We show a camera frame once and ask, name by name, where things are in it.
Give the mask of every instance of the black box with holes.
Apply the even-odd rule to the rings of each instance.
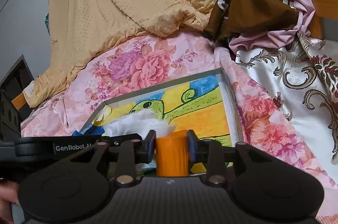
[[[0,141],[12,142],[21,137],[19,112],[0,89]]]

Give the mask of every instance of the painting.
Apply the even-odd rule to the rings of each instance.
[[[199,139],[209,138],[221,142],[223,146],[232,145],[216,75],[175,86],[121,107],[109,107],[108,114],[95,121],[94,125],[102,126],[143,109],[152,109],[158,119],[175,124],[177,131],[193,129]]]

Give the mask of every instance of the screw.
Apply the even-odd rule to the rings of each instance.
[[[120,184],[129,184],[133,181],[133,178],[130,175],[120,175],[116,178],[116,181]]]
[[[218,185],[224,183],[225,178],[222,175],[212,175],[209,177],[209,182]]]

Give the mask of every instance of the green chameleon drawing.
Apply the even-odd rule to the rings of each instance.
[[[196,97],[196,95],[197,92],[195,89],[186,90],[181,96],[183,104],[166,113],[162,100],[144,100],[135,105],[129,113],[134,113],[143,109],[152,109],[155,112],[157,119],[166,119],[170,123],[171,120],[176,117],[204,109],[222,101],[222,96],[219,94],[219,86],[201,96]]]

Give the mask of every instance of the finger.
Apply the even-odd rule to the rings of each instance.
[[[17,203],[18,201],[18,188],[19,185],[12,181],[5,181],[0,184],[0,199]]]
[[[11,203],[0,198],[0,222],[14,224]]]

